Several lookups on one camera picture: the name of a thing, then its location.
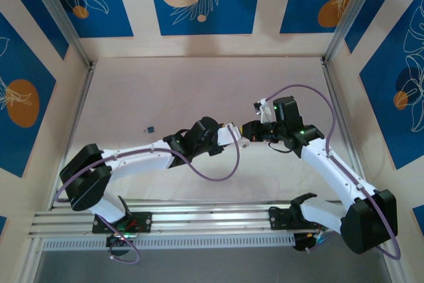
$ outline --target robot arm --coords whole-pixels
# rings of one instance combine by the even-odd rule
[[[239,128],[233,124],[223,127],[214,119],[204,117],[190,130],[181,130],[145,146],[99,150],[96,144],[87,145],[60,172],[60,178],[65,184],[88,165],[112,158],[107,165],[99,164],[76,178],[66,187],[66,193],[73,210],[88,209],[110,223],[120,223],[125,227],[133,217],[122,198],[105,190],[109,182],[131,174],[164,170],[185,164],[186,162],[176,154],[183,155],[188,162],[204,152],[214,156],[223,152],[224,147],[234,140],[240,139]],[[120,154],[129,155],[121,158]]]
[[[288,149],[310,163],[324,177],[342,202],[342,205],[337,205],[315,194],[305,194],[292,200],[289,209],[270,208],[272,229],[309,229],[304,226],[311,227],[311,224],[315,226],[318,223],[340,233],[351,250],[363,253],[390,239],[380,216],[362,191],[366,190],[372,194],[397,235],[396,199],[393,194],[388,190],[379,192],[362,180],[331,148],[327,153],[323,134],[315,126],[303,124],[293,97],[274,101],[275,122],[270,122],[270,110],[264,99],[255,103],[255,108],[265,115],[261,116],[261,121],[243,125],[242,134],[232,124],[223,127],[212,118],[204,117],[190,130],[179,131],[146,146],[104,151],[99,150],[96,144],[85,146],[60,173],[64,187],[67,184],[66,193],[72,209],[89,209],[120,231],[138,233],[138,227],[131,228],[134,222],[136,225],[142,221],[148,224],[146,221],[150,222],[150,219],[143,219],[143,216],[138,218],[137,213],[129,211],[122,198],[106,192],[109,181],[129,174],[187,164],[204,152],[210,156],[220,154],[226,145],[243,136],[252,142],[284,142]],[[123,153],[126,156],[121,158],[120,154]],[[183,155],[185,160],[176,154]],[[106,159],[112,160],[108,166],[104,163]],[[71,181],[70,178],[79,173],[81,176]],[[110,233],[102,225],[100,228],[96,233]]]
[[[363,253],[390,239],[382,219],[365,195],[368,193],[372,194],[397,235],[396,199],[393,194],[388,190],[379,192],[359,177],[332,148],[327,153],[324,135],[315,126],[303,124],[293,97],[276,99],[273,104],[277,121],[264,122],[261,117],[261,121],[243,125],[242,135],[250,141],[283,141],[288,149],[320,173],[342,202],[342,205],[337,205],[315,194],[305,194],[291,202],[289,211],[277,211],[271,216],[275,211],[270,210],[274,225],[277,221],[279,229],[298,229],[299,224],[305,222],[318,223],[340,233],[352,251]],[[259,111],[268,108],[263,102],[254,106],[256,109],[260,106]]]

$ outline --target metal frame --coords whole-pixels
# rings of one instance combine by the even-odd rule
[[[51,210],[53,208],[54,196],[56,195],[56,191],[57,191],[59,183],[60,183],[59,173],[63,169],[63,167],[65,166],[66,158],[68,157],[68,153],[71,149],[72,141],[74,140],[75,133],[77,131],[78,123],[80,121],[82,110],[84,108],[85,100],[87,99],[88,90],[90,88],[91,81],[92,81],[93,76],[94,76],[95,67],[96,67],[96,63],[95,62],[91,63],[91,66],[90,66],[88,73],[85,77],[84,85],[83,85],[83,88],[82,88],[82,91],[81,91],[81,94],[80,94],[80,97],[79,97],[79,100],[78,100],[77,109],[76,109],[76,112],[75,112],[75,115],[74,115],[74,120],[72,121],[71,131],[69,133],[68,141],[66,142],[65,152],[63,153],[63,155],[60,159],[58,171],[56,173],[56,179],[54,180],[54,185],[53,185],[52,191],[50,192],[50,198],[48,200],[46,210]]]
[[[354,20],[359,14],[365,0],[350,0],[346,9],[344,10],[343,16],[339,22],[339,25],[336,27],[334,35],[330,41],[329,46],[324,55],[325,63],[331,61],[331,59],[337,53],[337,49],[345,40],[347,32],[351,28]]]
[[[89,86],[95,71],[93,64],[83,48],[78,34],[69,20],[66,12],[61,6],[59,0],[42,0],[49,13],[62,31],[66,40],[76,50],[79,59],[89,67],[83,90],[78,102],[78,107],[72,123],[68,144],[65,153],[60,162],[60,169],[65,164],[66,157],[71,147],[74,135],[78,126],[78,121],[83,110],[85,99]],[[343,40],[355,20],[360,8],[365,0],[352,0],[336,28],[334,37],[322,59],[323,72],[327,81],[329,93],[333,105],[335,106],[337,121],[341,130],[342,139],[346,146],[353,169],[358,175],[364,177],[364,171],[360,163],[358,153],[353,147],[353,141],[350,135],[348,125],[343,113],[343,107],[340,104],[335,90],[332,72],[328,70],[327,63],[335,55],[337,48]],[[59,177],[56,176],[56,182],[50,195],[48,209],[52,211],[37,212],[28,240],[24,243],[23,258],[19,261],[20,270],[15,282],[32,282],[36,275],[38,263],[40,261],[41,251],[44,249],[105,249],[104,245],[98,242],[104,242],[105,235],[93,235],[91,226],[93,216],[90,213],[76,213],[66,204],[59,204],[53,207],[54,194],[58,187]],[[234,201],[143,201],[128,200],[128,205],[132,211],[151,211],[154,213],[152,222],[152,232],[143,235],[138,243],[141,247],[157,247],[161,242],[175,243],[170,244],[181,249],[185,245],[192,247],[193,241],[187,241],[186,238],[207,238],[207,240],[234,239],[230,245],[240,244],[247,246],[279,246],[292,245],[292,233],[290,231],[271,231],[268,220],[268,209],[270,206],[288,208],[290,203],[287,201],[256,201],[256,202],[234,202]],[[221,242],[228,245],[230,241]],[[386,263],[396,282],[406,282],[403,271],[398,262]]]
[[[78,33],[76,32],[74,25],[71,23],[65,9],[60,4],[59,0],[41,0],[46,6],[50,16],[52,16],[54,22],[58,25],[60,32],[64,35],[69,45],[74,48],[78,58],[87,66],[91,66],[91,61],[85,51],[83,45],[80,42]]]

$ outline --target cable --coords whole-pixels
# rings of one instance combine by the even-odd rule
[[[335,231],[331,231],[328,235],[326,235],[325,237],[323,237],[322,238],[322,236],[323,236],[323,234],[324,233],[321,233],[318,237],[317,237],[317,242],[316,242],[316,244],[313,246],[313,247],[311,247],[311,248],[306,248],[305,249],[305,252],[307,252],[307,253],[310,253],[311,251],[314,251],[314,250],[316,250],[317,248],[319,248],[323,243],[324,243],[324,241],[325,240],[327,240],[327,239],[330,239],[334,234],[335,234]]]
[[[109,157],[105,157],[102,158],[86,167],[84,167],[83,169],[81,169],[79,172],[77,172],[75,175],[73,175],[71,178],[69,178],[62,187],[59,188],[58,192],[56,192],[56,196],[54,197],[54,200],[56,202],[67,202],[67,201],[63,201],[62,199],[59,198],[60,194],[78,177],[80,177],[82,174],[84,174],[85,172],[87,172],[88,170],[95,168],[96,166],[99,166],[100,164],[103,164],[105,162],[108,162],[110,160],[114,160],[114,159],[118,159],[118,158],[122,158],[122,157],[127,157],[127,156],[132,156],[132,155],[136,155],[136,154],[143,154],[145,152],[170,152],[171,154],[174,154],[178,157],[180,157],[190,168],[191,170],[193,170],[197,175],[199,175],[200,177],[202,177],[203,179],[206,179],[210,182],[223,182],[225,180],[228,180],[229,178],[231,178],[234,173],[236,172],[237,168],[239,167],[240,164],[240,150],[239,150],[239,144],[237,142],[237,138],[235,137],[233,131],[231,130],[231,128],[229,126],[227,126],[231,137],[233,138],[234,141],[234,145],[236,147],[236,153],[237,153],[237,159],[236,159],[236,164],[233,168],[233,170],[230,172],[229,175],[223,177],[223,178],[210,178],[207,177],[206,175],[202,174],[199,170],[197,170],[191,163],[190,161],[182,154],[180,154],[179,152],[176,152],[172,149],[168,149],[168,148],[154,148],[153,150],[150,148],[144,148],[144,149],[137,149],[137,150],[131,150],[129,152],[122,152],[119,153],[117,156],[109,156]]]
[[[175,135],[181,135],[182,133],[188,132],[189,129],[180,129],[178,132],[175,133]]]
[[[277,149],[277,148],[272,147],[272,146],[271,146],[271,143],[272,143],[272,142],[269,142],[269,143],[268,143],[268,146],[269,146],[271,149],[275,150],[276,152],[281,152],[282,154],[288,154],[288,153],[292,152],[292,150],[293,150],[293,149],[289,149],[289,150],[280,150],[280,149]]]
[[[168,149],[168,148],[154,148],[154,149],[150,149],[150,148],[144,148],[144,149],[138,149],[138,150],[132,150],[129,152],[122,152],[120,154],[118,154],[117,156],[108,156],[106,158],[102,158],[86,167],[84,167],[83,169],[81,169],[79,172],[77,172],[76,174],[74,174],[71,178],[69,178],[63,185],[62,187],[59,188],[58,192],[56,192],[56,196],[54,197],[54,200],[56,202],[69,202],[68,199],[61,199],[59,198],[60,194],[78,177],[80,177],[82,174],[84,174],[85,172],[89,171],[92,168],[95,168],[96,166],[99,166],[100,164],[103,164],[105,162],[108,162],[110,160],[116,160],[118,158],[122,158],[122,157],[127,157],[127,156],[132,156],[132,155],[136,155],[136,154],[143,154],[145,152],[170,152],[171,154],[174,154],[178,157],[180,157],[197,175],[199,175],[200,177],[202,177],[203,179],[206,179],[210,182],[223,182],[225,180],[228,180],[231,176],[234,175],[234,173],[236,172],[237,168],[239,167],[240,164],[240,150],[239,150],[239,144],[237,142],[237,138],[235,137],[233,131],[231,130],[230,126],[227,125],[227,128],[230,132],[231,137],[233,138],[234,141],[234,145],[236,148],[236,153],[237,153],[237,159],[236,159],[236,164],[233,168],[233,170],[230,172],[229,175],[225,176],[224,178],[218,178],[218,179],[214,179],[214,178],[210,178],[207,177],[206,175],[202,174],[201,172],[199,172],[199,170],[197,170],[196,168],[194,168],[194,166],[190,163],[190,161],[183,156],[182,154],[180,154],[179,152],[176,152],[172,149]],[[108,221],[106,221],[102,216],[99,215],[99,218],[102,220],[102,222],[104,222],[104,224],[110,228],[110,230],[112,230],[114,233],[118,234],[121,238],[123,238],[123,240],[130,246],[132,247],[136,253],[137,253],[137,258],[135,261],[125,261],[125,260],[121,260],[119,258],[116,258],[113,254],[112,254],[112,247],[109,247],[109,253],[111,255],[111,259],[112,260],[116,260],[118,262],[121,263],[125,263],[125,264],[136,264],[139,260],[140,260],[140,252],[138,251],[138,249],[133,245],[133,243],[128,240],[127,238],[125,238],[125,236],[118,230],[116,230],[116,228],[114,228],[114,226],[112,226],[112,224],[110,224]]]
[[[333,135],[333,132],[334,132],[335,127],[336,127],[336,114],[335,114],[335,110],[334,110],[333,105],[331,104],[331,102],[327,99],[327,97],[324,94],[322,94],[319,90],[317,90],[314,87],[311,87],[309,85],[292,84],[292,85],[287,85],[286,87],[283,87],[282,89],[279,89],[276,93],[272,94],[265,101],[272,99],[273,97],[277,96],[281,92],[283,92],[286,89],[289,89],[291,87],[304,87],[306,89],[310,89],[310,90],[314,91],[315,93],[317,93],[318,95],[320,95],[324,99],[324,101],[327,103],[327,105],[330,108],[331,115],[333,116],[333,122],[331,123],[331,128],[330,128],[327,140],[325,141],[325,152],[327,153],[327,155],[329,156],[331,161],[333,161],[335,163],[335,165],[337,167],[339,167],[346,174],[346,176],[355,184],[355,186],[360,185],[360,182],[358,180],[356,180],[356,178],[334,156],[332,156],[330,154],[330,139],[331,139],[331,136]],[[389,258],[392,258],[394,260],[399,260],[400,257],[401,257],[399,243],[398,243],[398,240],[396,240],[396,236],[395,236],[392,228],[390,227],[390,225],[389,225],[389,223],[386,219],[386,216],[383,214],[383,211],[380,209],[380,207],[378,207],[374,198],[366,191],[366,189],[364,187],[358,187],[358,189],[368,198],[368,200],[371,202],[374,209],[377,211],[377,214],[379,215],[380,219],[382,220],[384,227],[386,228],[386,230],[387,230],[387,232],[390,236],[390,239],[393,241],[395,251],[396,251],[396,255],[392,255],[391,253],[383,250],[380,247],[377,247],[377,249],[380,250],[383,254],[385,254]]]
[[[105,218],[103,218],[101,215],[97,215],[100,220],[102,220],[102,222],[110,229],[112,230],[113,233],[118,234],[122,240],[124,240],[124,242],[129,245],[130,247],[132,247],[135,250],[135,253],[137,254],[137,257],[135,260],[133,261],[126,261],[123,260],[121,258],[117,258],[115,255],[113,255],[112,253],[112,245],[109,247],[109,254],[111,255],[110,258],[111,260],[117,261],[119,263],[124,263],[124,264],[137,264],[140,261],[140,251],[137,249],[137,247],[134,245],[134,243],[132,243],[130,240],[128,240],[119,230],[117,230],[114,226],[112,226],[112,224],[110,224],[109,222],[106,221]]]

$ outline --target enclosure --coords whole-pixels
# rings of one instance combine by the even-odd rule
[[[420,282],[423,26],[424,0],[0,0],[0,281]],[[260,119],[254,103],[296,84],[278,97],[328,137],[331,109],[305,86],[321,92],[331,151],[395,195],[400,260],[357,255],[330,231],[297,251],[296,231],[272,229],[271,207],[341,200],[307,161],[270,149],[282,143],[193,159],[214,179],[237,162],[222,182],[188,165],[109,182],[152,214],[132,238],[137,264],[109,258],[89,210],[55,200],[87,144],[150,145],[204,116],[242,127]]]

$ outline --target white floor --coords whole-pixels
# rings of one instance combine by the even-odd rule
[[[255,101],[295,83],[312,85],[328,96],[318,58],[100,59],[68,160],[93,142],[109,149],[148,144],[191,128],[202,116],[241,126],[258,119]],[[318,95],[303,88],[289,89],[285,95],[295,97],[305,124],[329,132],[331,113]],[[144,133],[149,126],[154,133]],[[331,144],[349,162],[338,129]],[[193,161],[216,178],[227,175],[234,163],[233,146]],[[307,192],[337,199],[307,163],[295,154],[274,152],[265,143],[242,149],[238,171],[226,182],[205,181],[181,166],[129,176],[110,183],[108,190],[127,199],[293,199]]]

